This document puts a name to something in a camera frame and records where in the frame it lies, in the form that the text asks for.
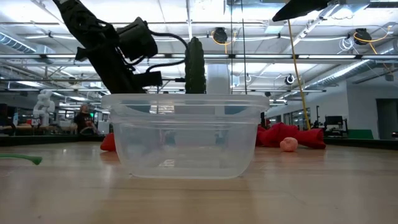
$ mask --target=green object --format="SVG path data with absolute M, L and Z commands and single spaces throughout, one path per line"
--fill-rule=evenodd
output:
M 374 139 L 370 129 L 349 129 L 348 138 L 350 139 Z
M 33 162 L 35 165 L 39 165 L 43 158 L 40 156 L 25 156 L 20 154 L 0 154 L 0 158 L 15 158 L 15 159 L 27 159 Z
M 196 37 L 188 43 L 185 58 L 185 93 L 206 93 L 205 56 L 202 44 Z

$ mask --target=white robot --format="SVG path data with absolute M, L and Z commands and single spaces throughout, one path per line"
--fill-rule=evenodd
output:
M 37 96 L 38 102 L 33 108 L 33 126 L 38 126 L 39 124 L 41 124 L 41 126 L 47 127 L 49 125 L 50 113 L 53 113 L 55 111 L 55 104 L 53 101 L 50 100 L 51 95 L 51 91 L 42 90 Z

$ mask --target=red cloth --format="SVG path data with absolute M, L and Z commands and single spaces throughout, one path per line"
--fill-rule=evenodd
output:
M 105 136 L 104 141 L 101 144 L 101 150 L 116 151 L 116 144 L 114 143 L 113 133 L 110 133 L 107 136 Z
M 280 142 L 285 138 L 292 137 L 297 139 L 298 143 L 314 149 L 326 148 L 323 142 L 323 130 L 311 129 L 309 131 L 299 131 L 294 125 L 277 123 L 270 129 L 257 129 L 256 146 L 280 147 Z

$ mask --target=transparent plastic box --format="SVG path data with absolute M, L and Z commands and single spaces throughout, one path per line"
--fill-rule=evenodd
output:
M 112 94 L 116 150 L 137 177 L 228 179 L 248 167 L 260 113 L 269 99 L 253 95 Z

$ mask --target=wooden table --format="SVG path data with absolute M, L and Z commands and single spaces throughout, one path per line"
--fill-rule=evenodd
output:
M 0 147 L 0 223 L 380 223 L 398 221 L 398 152 L 260 149 L 242 177 L 130 177 L 113 152 L 79 142 Z

